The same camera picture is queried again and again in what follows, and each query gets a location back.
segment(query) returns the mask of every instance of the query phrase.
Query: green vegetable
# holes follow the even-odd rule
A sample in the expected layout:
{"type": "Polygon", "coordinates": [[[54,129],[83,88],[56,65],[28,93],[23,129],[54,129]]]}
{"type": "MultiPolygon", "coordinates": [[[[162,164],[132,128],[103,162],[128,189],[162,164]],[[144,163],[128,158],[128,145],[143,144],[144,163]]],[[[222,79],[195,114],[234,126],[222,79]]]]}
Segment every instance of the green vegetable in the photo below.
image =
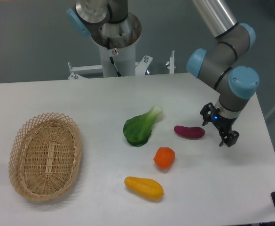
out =
{"type": "Polygon", "coordinates": [[[147,113],[128,119],[123,128],[123,133],[129,144],[140,147],[147,143],[153,124],[162,118],[163,109],[153,106],[147,113]]]}

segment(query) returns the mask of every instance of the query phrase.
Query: gray floor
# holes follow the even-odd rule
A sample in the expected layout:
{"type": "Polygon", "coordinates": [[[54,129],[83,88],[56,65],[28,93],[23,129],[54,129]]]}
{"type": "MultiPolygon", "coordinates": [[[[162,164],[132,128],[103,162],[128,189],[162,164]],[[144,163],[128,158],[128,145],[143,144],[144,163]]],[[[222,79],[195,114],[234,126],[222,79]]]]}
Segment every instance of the gray floor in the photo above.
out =
{"type": "MultiPolygon", "coordinates": [[[[97,47],[82,38],[66,19],[74,0],[0,1],[0,83],[64,80],[72,66],[99,65],[97,47]]],[[[239,22],[250,24],[257,41],[236,63],[254,68],[261,78],[257,91],[264,114],[275,104],[275,1],[228,0],[239,22]]],[[[164,64],[175,50],[177,72],[185,72],[197,48],[210,49],[215,40],[191,0],[129,0],[143,31],[137,60],[154,57],[152,73],[166,73],[164,64]]],[[[275,148],[275,118],[268,124],[275,148]]]]}

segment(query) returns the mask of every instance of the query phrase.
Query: table surface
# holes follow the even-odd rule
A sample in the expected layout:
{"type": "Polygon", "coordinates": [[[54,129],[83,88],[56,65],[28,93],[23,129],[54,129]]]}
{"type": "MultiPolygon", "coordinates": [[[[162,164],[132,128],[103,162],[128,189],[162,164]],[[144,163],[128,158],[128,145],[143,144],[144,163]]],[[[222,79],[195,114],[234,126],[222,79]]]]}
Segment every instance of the table surface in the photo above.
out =
{"type": "Polygon", "coordinates": [[[233,125],[237,143],[219,147],[210,123],[199,140],[177,136],[175,125],[201,126],[202,107],[218,93],[191,74],[0,84],[0,225],[224,226],[275,221],[275,153],[254,95],[233,125]],[[125,121],[153,105],[164,109],[147,144],[132,147],[125,121]],[[83,139],[78,178],[57,200],[30,202],[8,178],[15,136],[38,114],[69,115],[83,139]],[[153,162],[159,147],[176,152],[168,172],[153,162]],[[147,201],[125,185],[127,176],[152,178],[164,188],[147,201]]]}

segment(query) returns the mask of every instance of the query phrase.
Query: wicker basket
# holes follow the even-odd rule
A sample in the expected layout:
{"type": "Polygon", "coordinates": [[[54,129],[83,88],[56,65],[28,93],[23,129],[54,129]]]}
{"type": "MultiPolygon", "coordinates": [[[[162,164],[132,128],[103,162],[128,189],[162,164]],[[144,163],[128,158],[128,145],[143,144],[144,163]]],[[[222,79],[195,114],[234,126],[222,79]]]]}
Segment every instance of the wicker basket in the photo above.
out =
{"type": "Polygon", "coordinates": [[[47,113],[26,122],[13,144],[9,177],[14,189],[32,201],[47,201],[67,192],[81,159],[76,123],[64,114],[47,113]]]}

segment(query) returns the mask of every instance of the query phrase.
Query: yellow mango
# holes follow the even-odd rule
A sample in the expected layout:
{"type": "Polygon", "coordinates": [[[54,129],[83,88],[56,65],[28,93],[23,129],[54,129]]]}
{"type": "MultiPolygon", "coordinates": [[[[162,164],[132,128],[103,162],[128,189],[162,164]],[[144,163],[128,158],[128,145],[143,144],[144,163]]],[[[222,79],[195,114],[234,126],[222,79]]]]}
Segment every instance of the yellow mango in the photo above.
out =
{"type": "Polygon", "coordinates": [[[124,182],[131,191],[146,199],[159,200],[164,194],[162,186],[152,179],[127,177],[124,182]]]}

